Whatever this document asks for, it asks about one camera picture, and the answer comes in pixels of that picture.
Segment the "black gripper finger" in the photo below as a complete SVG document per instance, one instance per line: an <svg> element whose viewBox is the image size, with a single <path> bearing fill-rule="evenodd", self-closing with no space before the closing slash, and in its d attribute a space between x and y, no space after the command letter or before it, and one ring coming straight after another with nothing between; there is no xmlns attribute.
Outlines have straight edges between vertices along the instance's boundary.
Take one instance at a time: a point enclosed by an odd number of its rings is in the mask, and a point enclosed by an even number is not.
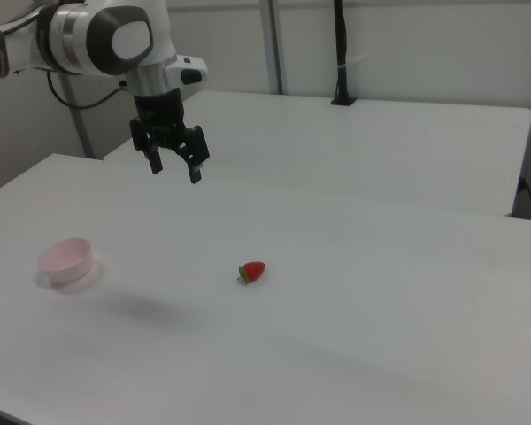
<svg viewBox="0 0 531 425"><path fill-rule="evenodd" d="M158 152L158 143L151 127L142 123L139 118L134 118L130 121L130 130L134 148L149 161L152 173L160 173L163 165Z"/></svg>
<svg viewBox="0 0 531 425"><path fill-rule="evenodd" d="M175 152L186 162L192 184L202 179L201 168L210 158L209 148L200 126L186 127L179 133L180 140Z"/></svg>

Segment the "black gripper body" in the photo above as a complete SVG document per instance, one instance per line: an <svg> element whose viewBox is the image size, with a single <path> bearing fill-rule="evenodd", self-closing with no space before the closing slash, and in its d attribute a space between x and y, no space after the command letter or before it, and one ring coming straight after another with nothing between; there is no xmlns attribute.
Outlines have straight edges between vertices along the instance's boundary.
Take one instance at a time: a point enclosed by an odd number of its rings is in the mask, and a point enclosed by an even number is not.
<svg viewBox="0 0 531 425"><path fill-rule="evenodd" d="M183 144L184 107L181 90L158 96L134 96L137 117L131 120L131 132L136 150L146 150L148 135L158 147L176 150Z"/></svg>

